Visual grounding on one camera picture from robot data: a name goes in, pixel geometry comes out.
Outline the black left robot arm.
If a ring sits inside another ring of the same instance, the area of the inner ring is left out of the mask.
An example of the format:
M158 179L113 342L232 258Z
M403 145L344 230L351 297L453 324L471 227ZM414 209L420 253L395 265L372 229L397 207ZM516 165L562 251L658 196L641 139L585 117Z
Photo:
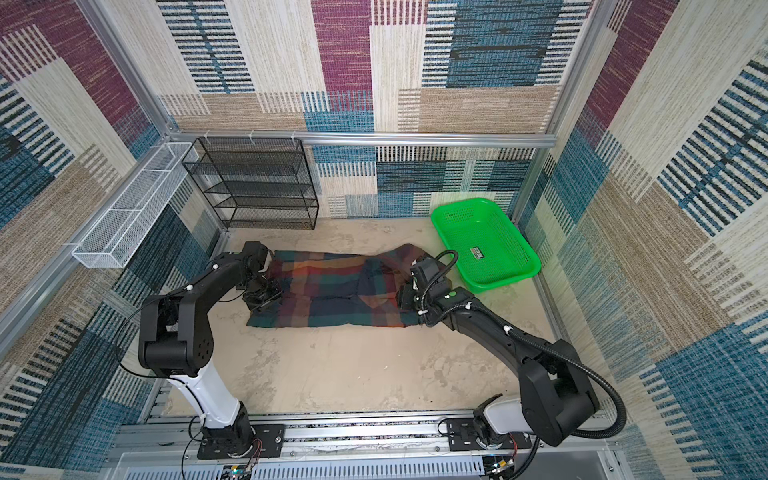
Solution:
M140 308L138 361L168 380L200 421L200 460L277 458L281 424L254 426L244 403L224 385L213 363L210 310L232 289L251 309L274 303L282 291L265 276L273 252L258 241L241 252L225 252L185 286L148 297Z

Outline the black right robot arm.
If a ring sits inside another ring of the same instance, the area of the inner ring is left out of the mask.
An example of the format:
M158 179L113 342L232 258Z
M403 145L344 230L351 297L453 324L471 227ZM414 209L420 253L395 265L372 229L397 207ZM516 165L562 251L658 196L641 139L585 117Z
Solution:
M452 287L447 267L432 258L414 262L411 280L398 292L398 303L416 312L429 327L444 324L497 357L517 377L519 398L493 396L473 412L477 443L498 448L509 433L532 433L550 446L570 436L604 439L611 428L585 430L599 409L586 367L575 349L531 335L490 311L464 288Z

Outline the plaid long sleeve shirt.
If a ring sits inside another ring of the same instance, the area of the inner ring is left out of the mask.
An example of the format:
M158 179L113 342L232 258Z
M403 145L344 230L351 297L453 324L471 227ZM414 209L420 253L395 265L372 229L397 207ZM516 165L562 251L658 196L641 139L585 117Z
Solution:
M247 321L254 328L319 328L342 325L407 327L418 314L403 309L398 293L411 282L410 268L426 252L410 243L377 255L277 250L267 278L282 295Z

